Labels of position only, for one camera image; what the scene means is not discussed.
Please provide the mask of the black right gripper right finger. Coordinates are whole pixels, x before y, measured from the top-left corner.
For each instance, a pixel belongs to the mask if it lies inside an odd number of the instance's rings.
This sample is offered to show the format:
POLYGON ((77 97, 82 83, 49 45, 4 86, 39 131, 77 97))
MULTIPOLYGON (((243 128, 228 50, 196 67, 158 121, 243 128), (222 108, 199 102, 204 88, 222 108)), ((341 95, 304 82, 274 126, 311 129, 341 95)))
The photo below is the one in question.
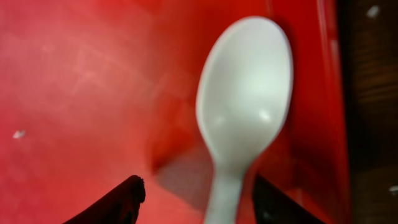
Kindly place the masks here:
POLYGON ((252 201, 257 224, 324 224, 260 175, 255 178, 252 201))

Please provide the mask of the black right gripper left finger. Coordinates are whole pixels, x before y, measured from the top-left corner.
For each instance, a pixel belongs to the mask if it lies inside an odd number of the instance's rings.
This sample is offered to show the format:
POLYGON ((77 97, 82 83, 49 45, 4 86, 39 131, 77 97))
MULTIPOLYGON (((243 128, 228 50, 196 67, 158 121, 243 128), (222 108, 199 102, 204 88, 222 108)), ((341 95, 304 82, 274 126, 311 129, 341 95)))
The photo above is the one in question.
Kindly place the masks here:
POLYGON ((144 179, 132 175, 65 224, 135 224, 145 197, 144 179))

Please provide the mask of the white plastic spoon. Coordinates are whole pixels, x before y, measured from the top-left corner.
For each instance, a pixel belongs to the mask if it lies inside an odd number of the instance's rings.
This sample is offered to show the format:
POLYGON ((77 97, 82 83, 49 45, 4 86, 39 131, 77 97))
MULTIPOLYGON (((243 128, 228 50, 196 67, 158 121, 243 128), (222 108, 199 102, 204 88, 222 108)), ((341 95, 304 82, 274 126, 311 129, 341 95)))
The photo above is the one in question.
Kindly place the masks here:
POLYGON ((206 224, 236 221, 244 177, 280 133, 293 80, 289 40, 270 19, 242 18, 215 42, 196 99, 198 127, 213 162, 206 224))

